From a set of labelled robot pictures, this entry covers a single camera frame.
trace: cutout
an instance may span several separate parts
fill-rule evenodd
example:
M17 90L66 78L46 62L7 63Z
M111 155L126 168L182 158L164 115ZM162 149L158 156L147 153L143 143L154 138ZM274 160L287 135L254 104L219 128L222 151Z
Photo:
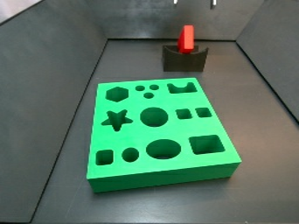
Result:
M175 110L179 119L191 119L192 113L187 108Z
M134 121L127 118L127 110L122 110L119 113L114 111L107 112L108 119L102 123L102 125L112 125L115 131L120 131L122 125L126 123L132 123Z
M114 151L100 150L96 155L98 165L111 165L114 163Z
M140 114L140 120L150 127L160 127L168 121L168 115L160 108L147 108Z
M144 94L146 99L152 99L154 97L155 97L155 95L152 93L146 93Z
M144 86L136 86L136 87L135 87L135 90L136 90L136 91L144 91L144 90L146 90L146 87L144 87Z
M171 94L186 94L198 92L192 82L188 82L186 87L176 87L172 83L167 84Z
M123 159L128 162L132 163L138 160L139 158L139 151L135 148L127 148L123 151Z
M174 140L160 139L147 145L146 152L152 158L170 159L180 154L182 146Z
M199 117L211 117L211 111L208 108L196 108L195 110Z
M128 97L128 90L123 87L114 87L107 91L107 99L112 102L122 102Z
M224 151L219 136L194 136L190 143L195 155Z
M158 89L159 89L159 86L158 86L158 85L151 85L150 88L151 88L152 90L158 90Z

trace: shape sorter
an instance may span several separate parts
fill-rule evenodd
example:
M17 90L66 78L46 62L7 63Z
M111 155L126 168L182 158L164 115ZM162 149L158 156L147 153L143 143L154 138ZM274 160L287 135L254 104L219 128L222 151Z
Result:
M98 85L95 193L230 177L239 154L195 78Z

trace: red block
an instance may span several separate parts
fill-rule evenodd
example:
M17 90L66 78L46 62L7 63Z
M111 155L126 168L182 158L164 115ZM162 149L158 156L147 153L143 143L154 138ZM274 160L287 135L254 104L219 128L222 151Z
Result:
M194 26L187 24L182 28L182 35L178 41L180 53L191 53L194 49Z

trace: gray wall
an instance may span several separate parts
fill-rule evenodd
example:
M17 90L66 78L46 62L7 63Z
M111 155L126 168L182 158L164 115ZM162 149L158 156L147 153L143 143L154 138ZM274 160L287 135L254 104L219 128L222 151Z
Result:
M263 0L88 0L111 39L178 39L183 25L196 39L236 40Z
M299 120L299 1L266 0L238 43Z
M0 26L0 222L31 220L107 38L86 2Z

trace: hexagon hole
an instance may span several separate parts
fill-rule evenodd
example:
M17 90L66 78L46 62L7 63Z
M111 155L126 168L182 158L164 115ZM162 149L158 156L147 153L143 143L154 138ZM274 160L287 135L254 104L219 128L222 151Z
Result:
M128 90L123 87L114 87L107 91L107 99L112 102L122 102L128 97Z

